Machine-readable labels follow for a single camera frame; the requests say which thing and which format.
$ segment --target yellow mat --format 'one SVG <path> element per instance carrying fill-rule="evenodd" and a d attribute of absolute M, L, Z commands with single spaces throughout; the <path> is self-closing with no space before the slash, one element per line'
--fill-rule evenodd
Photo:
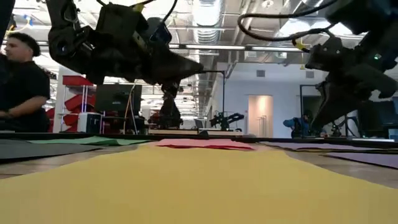
<path fill-rule="evenodd" d="M 397 190 L 279 151 L 144 146 L 0 181 L 0 223 L 388 224 Z"/>

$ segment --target green cloth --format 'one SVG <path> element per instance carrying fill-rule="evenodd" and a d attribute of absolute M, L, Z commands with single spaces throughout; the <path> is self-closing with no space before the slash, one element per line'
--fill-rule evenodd
<path fill-rule="evenodd" d="M 138 144 L 147 141 L 148 140 L 112 139 L 93 136 L 81 139 L 35 140 L 29 142 L 34 144 L 87 144 L 94 146 L 127 146 L 130 144 Z"/>

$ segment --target door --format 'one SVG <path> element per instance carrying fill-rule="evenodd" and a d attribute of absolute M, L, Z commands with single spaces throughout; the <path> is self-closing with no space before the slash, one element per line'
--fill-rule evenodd
<path fill-rule="evenodd" d="M 272 138 L 274 132 L 274 99 L 272 96 L 249 96 L 248 134 Z"/>

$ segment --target man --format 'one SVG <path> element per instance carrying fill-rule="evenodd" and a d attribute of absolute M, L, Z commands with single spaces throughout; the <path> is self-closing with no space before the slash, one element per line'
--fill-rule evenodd
<path fill-rule="evenodd" d="M 300 138 L 302 136 L 314 136 L 320 135 L 321 137 L 326 136 L 324 129 L 314 131 L 310 130 L 310 121 L 312 119 L 312 112 L 305 110 L 302 118 L 292 118 L 284 121 L 284 126 L 292 130 L 292 138 Z"/>
<path fill-rule="evenodd" d="M 29 35 L 8 35 L 4 60 L 8 77 L 0 83 L 0 130 L 47 132 L 49 119 L 42 106 L 50 98 L 50 78 L 35 64 L 40 47 Z"/>

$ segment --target yellow cable tie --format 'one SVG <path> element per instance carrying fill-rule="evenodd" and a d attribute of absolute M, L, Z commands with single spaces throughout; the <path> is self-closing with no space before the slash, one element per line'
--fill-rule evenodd
<path fill-rule="evenodd" d="M 136 11 L 136 12 L 142 12 L 142 10 L 144 9 L 144 5 L 143 4 L 137 4 L 133 7 L 132 10 Z"/>
<path fill-rule="evenodd" d="M 296 48 L 303 50 L 305 48 L 305 46 L 300 43 L 296 43 Z"/>

